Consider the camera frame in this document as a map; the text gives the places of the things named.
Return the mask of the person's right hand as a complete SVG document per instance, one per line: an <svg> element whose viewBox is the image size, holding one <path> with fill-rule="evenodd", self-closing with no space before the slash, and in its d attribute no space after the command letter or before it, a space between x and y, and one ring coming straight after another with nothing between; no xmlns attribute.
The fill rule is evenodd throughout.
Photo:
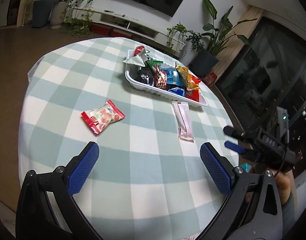
<svg viewBox="0 0 306 240"><path fill-rule="evenodd" d="M286 204L291 194L294 198L297 197L295 179L292 170L286 173L278 172L277 170L271 168L267 168L267 170L270 170L274 175L274 179L280 196L281 206Z"/></svg>

